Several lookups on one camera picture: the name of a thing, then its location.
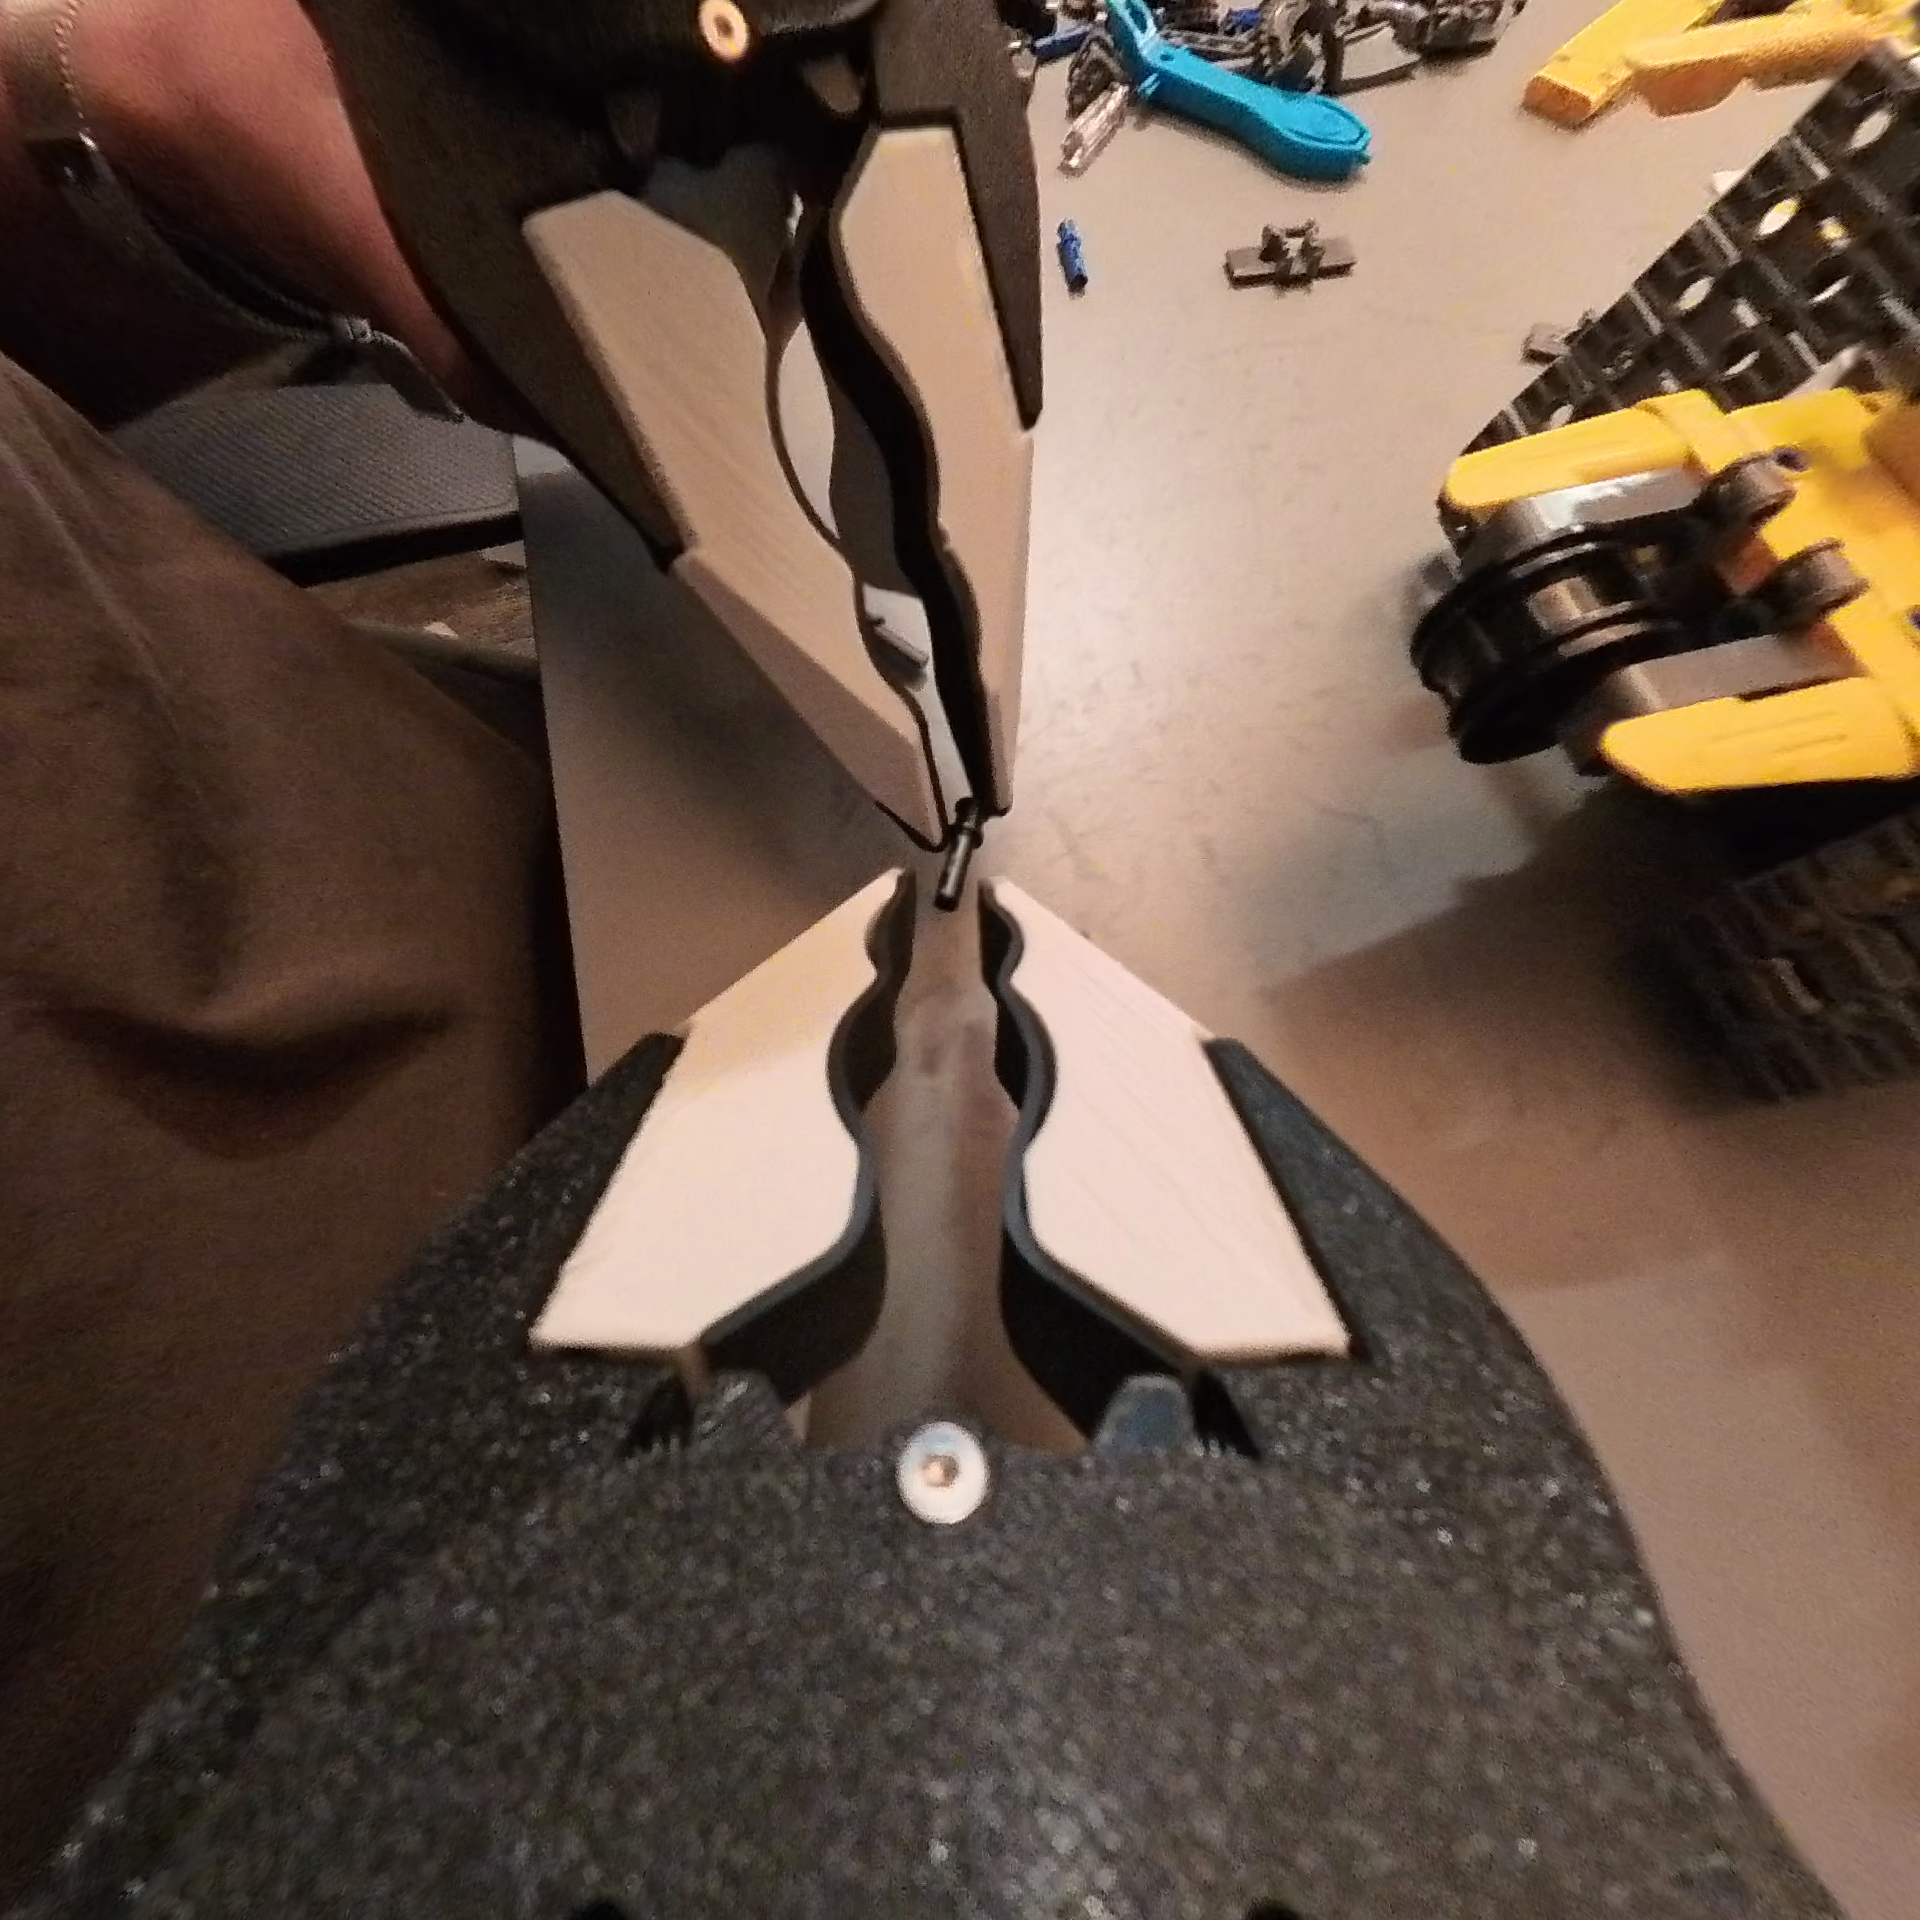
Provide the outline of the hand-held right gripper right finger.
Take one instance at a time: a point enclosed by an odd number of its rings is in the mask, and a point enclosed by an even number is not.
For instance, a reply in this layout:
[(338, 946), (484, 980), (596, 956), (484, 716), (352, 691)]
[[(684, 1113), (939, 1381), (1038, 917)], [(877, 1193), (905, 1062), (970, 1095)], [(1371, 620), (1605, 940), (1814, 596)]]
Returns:
[(1213, 1035), (1009, 879), (977, 894), (995, 1073), (1014, 1110), (1000, 1306), (1050, 1395), (1345, 1359), (1318, 1278)]

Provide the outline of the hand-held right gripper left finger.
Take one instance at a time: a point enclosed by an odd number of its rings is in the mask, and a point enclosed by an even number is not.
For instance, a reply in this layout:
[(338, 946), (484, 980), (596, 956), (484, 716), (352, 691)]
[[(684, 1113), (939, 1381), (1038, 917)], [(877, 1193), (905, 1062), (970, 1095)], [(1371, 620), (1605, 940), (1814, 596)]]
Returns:
[(897, 1062), (917, 878), (892, 868), (708, 999), (530, 1341), (684, 1378), (829, 1378), (882, 1306), (867, 1109)]

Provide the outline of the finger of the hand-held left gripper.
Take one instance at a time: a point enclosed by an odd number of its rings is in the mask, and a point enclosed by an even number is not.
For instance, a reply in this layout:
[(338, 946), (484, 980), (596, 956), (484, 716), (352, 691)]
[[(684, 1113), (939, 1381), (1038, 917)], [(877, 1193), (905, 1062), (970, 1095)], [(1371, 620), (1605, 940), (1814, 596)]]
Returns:
[(964, 794), (995, 820), (1014, 795), (1033, 428), (1022, 419), (958, 135), (869, 131), (813, 234), (841, 426), (859, 422), (832, 508), (850, 555), (924, 613)]
[(680, 538), (673, 579), (876, 804), (941, 844), (921, 719), (877, 670), (852, 567), (785, 469), (765, 327), (731, 255), (614, 190), (521, 234)]

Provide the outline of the person's left forearm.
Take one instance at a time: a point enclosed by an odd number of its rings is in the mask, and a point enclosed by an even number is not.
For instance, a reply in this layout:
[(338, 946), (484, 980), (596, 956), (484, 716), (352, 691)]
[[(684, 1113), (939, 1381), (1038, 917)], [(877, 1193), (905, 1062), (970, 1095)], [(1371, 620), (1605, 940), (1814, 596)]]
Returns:
[(264, 354), (509, 426), (409, 273), (291, 2), (4, 5), (4, 356), (116, 428)]

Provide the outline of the grey ribbed cloth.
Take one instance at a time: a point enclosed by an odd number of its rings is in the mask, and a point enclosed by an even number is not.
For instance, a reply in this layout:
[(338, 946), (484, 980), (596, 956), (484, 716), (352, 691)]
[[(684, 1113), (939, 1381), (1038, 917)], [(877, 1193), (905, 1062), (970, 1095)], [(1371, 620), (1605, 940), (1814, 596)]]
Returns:
[(417, 409), (338, 351), (214, 378), (110, 441), (219, 535), (299, 585), (521, 535), (513, 441)]

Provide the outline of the teal brick separator tool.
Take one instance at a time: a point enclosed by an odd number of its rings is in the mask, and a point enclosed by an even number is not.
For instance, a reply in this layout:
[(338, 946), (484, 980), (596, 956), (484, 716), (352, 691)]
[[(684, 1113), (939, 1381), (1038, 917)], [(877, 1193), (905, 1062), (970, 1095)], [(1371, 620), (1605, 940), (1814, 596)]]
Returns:
[(1220, 133), (1286, 178), (1347, 183), (1369, 164), (1371, 133), (1345, 102), (1248, 81), (1173, 43), (1145, 2), (1108, 2), (1106, 15), (1148, 108)]

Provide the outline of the pile of toy building pieces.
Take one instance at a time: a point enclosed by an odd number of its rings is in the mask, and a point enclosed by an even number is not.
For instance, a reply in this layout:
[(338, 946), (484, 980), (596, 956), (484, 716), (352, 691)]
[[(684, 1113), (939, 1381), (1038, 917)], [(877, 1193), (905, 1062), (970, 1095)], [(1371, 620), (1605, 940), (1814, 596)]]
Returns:
[[(1235, 76), (1342, 97), (1401, 81), (1420, 65), (1491, 52), (1525, 2), (1153, 2), (1153, 29)], [(1120, 81), (1106, 5), (1000, 2), (1014, 58), (1066, 59), (1077, 92)]]

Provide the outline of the person's brown trouser leg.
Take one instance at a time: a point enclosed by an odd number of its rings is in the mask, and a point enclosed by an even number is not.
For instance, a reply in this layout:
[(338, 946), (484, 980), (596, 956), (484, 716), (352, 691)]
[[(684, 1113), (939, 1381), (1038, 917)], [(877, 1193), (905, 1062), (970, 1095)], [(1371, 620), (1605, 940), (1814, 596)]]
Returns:
[(530, 719), (4, 364), (8, 1903), (328, 1357), (585, 1079)]

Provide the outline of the yellow black tracked toy vehicle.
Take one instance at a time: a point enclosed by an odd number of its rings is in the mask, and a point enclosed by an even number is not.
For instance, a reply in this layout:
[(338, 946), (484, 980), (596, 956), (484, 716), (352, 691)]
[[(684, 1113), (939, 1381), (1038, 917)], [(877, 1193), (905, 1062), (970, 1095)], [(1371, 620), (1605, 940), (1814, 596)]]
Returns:
[(1446, 470), (1409, 653), (1464, 761), (1706, 809), (1666, 970), (1763, 1098), (1915, 1077), (1915, 5), (1614, 5), (1523, 102), (1585, 129), (1828, 85)]

